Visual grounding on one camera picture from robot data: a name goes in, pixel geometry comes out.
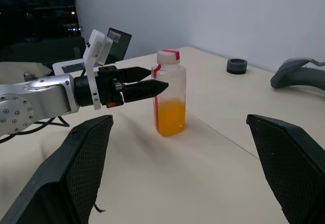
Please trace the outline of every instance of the mesh panel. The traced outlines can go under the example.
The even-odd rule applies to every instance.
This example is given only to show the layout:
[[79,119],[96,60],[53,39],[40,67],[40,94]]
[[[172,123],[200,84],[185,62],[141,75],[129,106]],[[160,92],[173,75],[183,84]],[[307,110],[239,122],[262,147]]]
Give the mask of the mesh panel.
[[65,185],[82,224],[88,223],[101,184],[109,139],[109,123],[108,120],[89,134],[65,179]]
[[307,223],[324,190],[324,176],[285,130],[249,122],[266,179],[291,224]]

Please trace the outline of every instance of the robotic arm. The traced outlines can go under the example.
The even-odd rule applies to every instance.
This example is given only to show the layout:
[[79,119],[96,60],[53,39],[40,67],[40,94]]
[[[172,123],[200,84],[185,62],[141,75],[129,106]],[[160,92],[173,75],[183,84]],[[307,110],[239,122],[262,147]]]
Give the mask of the robotic arm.
[[112,42],[104,34],[92,32],[83,56],[87,76],[64,74],[0,85],[0,136],[19,133],[41,119],[76,113],[80,107],[94,105],[98,110],[101,105],[111,108],[152,98],[168,87],[157,80],[134,83],[151,74],[140,67],[101,67],[94,73],[94,65],[106,59]]

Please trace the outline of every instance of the bottle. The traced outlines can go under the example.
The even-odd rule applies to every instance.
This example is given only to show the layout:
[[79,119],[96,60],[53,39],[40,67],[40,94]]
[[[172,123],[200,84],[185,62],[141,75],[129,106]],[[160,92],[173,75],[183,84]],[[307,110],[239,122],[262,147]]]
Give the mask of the bottle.
[[157,63],[158,66],[152,68],[152,78],[169,84],[153,101],[155,126],[165,137],[185,127],[186,69],[179,64],[178,50],[159,51]]

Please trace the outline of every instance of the orange liquid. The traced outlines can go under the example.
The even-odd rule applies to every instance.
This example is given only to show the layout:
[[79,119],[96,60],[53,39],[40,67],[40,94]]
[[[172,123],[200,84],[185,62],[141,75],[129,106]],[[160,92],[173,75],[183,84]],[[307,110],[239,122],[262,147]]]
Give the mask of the orange liquid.
[[156,107],[157,106],[155,106],[156,128],[162,136],[171,136],[184,130],[184,102],[180,100],[158,102],[158,112],[156,111]]

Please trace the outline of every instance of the white wall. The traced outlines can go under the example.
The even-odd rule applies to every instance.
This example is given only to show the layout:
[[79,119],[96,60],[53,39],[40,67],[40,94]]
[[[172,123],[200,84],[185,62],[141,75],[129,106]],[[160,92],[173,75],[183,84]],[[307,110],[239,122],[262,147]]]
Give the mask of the white wall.
[[288,58],[325,60],[325,0],[77,0],[83,35],[133,35],[127,57],[195,46],[268,70]]

